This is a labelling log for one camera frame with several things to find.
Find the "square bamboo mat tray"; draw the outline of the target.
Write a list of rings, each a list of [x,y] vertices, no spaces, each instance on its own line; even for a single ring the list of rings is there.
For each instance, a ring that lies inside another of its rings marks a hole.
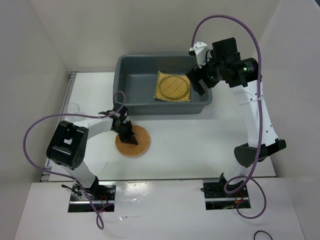
[[[159,91],[159,82],[160,82],[160,80],[162,78],[164,78],[166,76],[180,76],[180,77],[183,77],[185,80],[187,80],[187,83],[189,85],[189,90],[188,90],[187,95],[185,95],[184,97],[179,98],[179,99],[169,99],[169,98],[164,97]],[[168,74],[168,73],[164,73],[164,72],[158,71],[157,72],[157,80],[156,80],[155,92],[154,92],[153,97],[156,100],[165,101],[165,102],[173,102],[173,103],[189,102],[191,100],[191,82],[187,78],[186,75]]]

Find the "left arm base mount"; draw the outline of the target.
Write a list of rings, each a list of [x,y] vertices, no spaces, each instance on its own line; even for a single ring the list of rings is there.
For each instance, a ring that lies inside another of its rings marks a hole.
[[[69,187],[65,184],[61,185],[62,188],[71,191],[68,212],[69,213],[88,213],[94,212],[90,201],[86,197],[85,193],[77,184],[73,184]],[[115,196],[116,185],[113,183],[107,183],[102,185],[102,189],[94,195],[88,193],[93,205],[98,211],[102,212],[114,212],[115,211]]]

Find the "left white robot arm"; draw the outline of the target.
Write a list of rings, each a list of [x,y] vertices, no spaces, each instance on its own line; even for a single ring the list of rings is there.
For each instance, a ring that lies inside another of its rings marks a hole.
[[[113,131],[121,143],[137,145],[133,126],[127,119],[129,111],[124,106],[121,109],[103,111],[98,118],[89,118],[78,122],[61,121],[53,134],[46,150],[46,156],[56,165],[65,169],[68,174],[83,186],[81,193],[88,200],[98,197],[100,191],[99,179],[84,162],[87,141],[104,132]]]

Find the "round orange woven plate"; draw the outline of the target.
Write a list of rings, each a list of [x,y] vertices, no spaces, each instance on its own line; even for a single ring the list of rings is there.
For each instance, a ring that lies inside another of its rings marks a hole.
[[[122,143],[120,138],[115,138],[115,147],[118,152],[126,157],[134,158],[144,154],[151,143],[151,138],[148,131],[140,125],[133,125],[134,137],[137,140],[136,144]]]

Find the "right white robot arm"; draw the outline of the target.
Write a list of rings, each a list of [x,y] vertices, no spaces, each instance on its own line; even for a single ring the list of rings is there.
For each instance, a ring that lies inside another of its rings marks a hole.
[[[220,193],[229,197],[243,187],[259,162],[286,148],[275,132],[264,99],[261,66],[254,58],[224,56],[198,60],[186,76],[193,89],[203,95],[218,82],[228,84],[243,113],[247,143],[234,149],[235,163],[221,174]]]

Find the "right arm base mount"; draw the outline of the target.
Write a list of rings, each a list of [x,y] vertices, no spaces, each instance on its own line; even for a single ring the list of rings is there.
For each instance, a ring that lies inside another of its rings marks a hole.
[[[222,184],[216,179],[203,181],[200,191],[204,194],[206,210],[233,210],[237,204],[239,209],[250,209],[249,193],[246,187],[239,192],[227,194]]]

